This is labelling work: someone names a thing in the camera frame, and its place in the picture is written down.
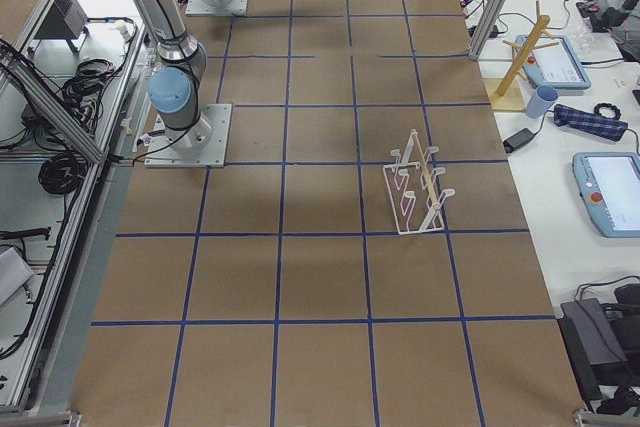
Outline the light blue cup on desk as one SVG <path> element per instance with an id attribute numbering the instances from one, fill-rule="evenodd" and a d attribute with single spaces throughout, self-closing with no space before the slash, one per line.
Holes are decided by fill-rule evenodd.
<path id="1" fill-rule="evenodd" d="M 532 119 L 541 117 L 555 105 L 558 97 L 559 95 L 555 88 L 547 85 L 538 86 L 531 94 L 525 114 Z"/>

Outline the black power adapter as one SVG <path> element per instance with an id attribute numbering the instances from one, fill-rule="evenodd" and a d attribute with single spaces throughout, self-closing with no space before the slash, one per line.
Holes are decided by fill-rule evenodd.
<path id="1" fill-rule="evenodd" d="M 506 154 L 511 154 L 529 144 L 536 137 L 536 133 L 528 128 L 523 128 L 503 140 Z"/>

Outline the wooden mug tree stand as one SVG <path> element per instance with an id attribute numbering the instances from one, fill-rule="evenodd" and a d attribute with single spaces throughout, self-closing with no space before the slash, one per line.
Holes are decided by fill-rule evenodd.
<path id="1" fill-rule="evenodd" d="M 526 110 L 519 87 L 512 84 L 517 76 L 526 80 L 524 65 L 529 61 L 532 53 L 536 49 L 543 49 L 558 45 L 554 41 L 555 36 L 547 30 L 550 17 L 540 12 L 540 3 L 536 2 L 536 22 L 523 44 L 518 44 L 509 40 L 503 43 L 510 46 L 512 50 L 512 61 L 507 73 L 501 81 L 498 79 L 485 79 L 485 87 L 495 112 L 522 112 Z"/>

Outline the blue teach pendant far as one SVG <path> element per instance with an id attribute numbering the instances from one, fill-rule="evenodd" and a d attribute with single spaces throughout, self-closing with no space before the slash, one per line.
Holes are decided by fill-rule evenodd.
<path id="1" fill-rule="evenodd" d="M 535 86 L 564 90 L 586 90 L 592 85 L 568 37 L 559 35 L 551 47 L 537 47 L 523 65 L 524 74 Z"/>

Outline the blue teach pendant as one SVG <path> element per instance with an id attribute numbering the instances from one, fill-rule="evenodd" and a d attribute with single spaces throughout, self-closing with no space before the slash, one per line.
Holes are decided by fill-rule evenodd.
<path id="1" fill-rule="evenodd" d="M 572 171 L 589 217 L 607 238 L 639 237 L 639 156 L 583 152 Z"/>
<path id="2" fill-rule="evenodd" d="M 592 85 L 568 37 L 559 35 L 551 47 L 537 47 L 523 65 L 524 74 L 535 86 L 564 90 L 586 90 Z"/>

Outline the blue teach pendant near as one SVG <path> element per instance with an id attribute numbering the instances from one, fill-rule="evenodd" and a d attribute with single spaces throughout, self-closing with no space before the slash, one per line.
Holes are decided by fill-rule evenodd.
<path id="1" fill-rule="evenodd" d="M 572 171 L 589 217 L 607 238 L 639 237 L 639 156 L 583 152 Z"/>

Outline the blue plaid pencil case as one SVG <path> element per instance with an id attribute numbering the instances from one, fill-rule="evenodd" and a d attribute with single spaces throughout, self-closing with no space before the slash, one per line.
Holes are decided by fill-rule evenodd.
<path id="1" fill-rule="evenodd" d="M 619 141 L 628 129 L 628 124 L 621 120 L 580 111 L 563 104 L 554 107 L 553 121 L 558 127 L 566 126 L 612 141 Z"/>

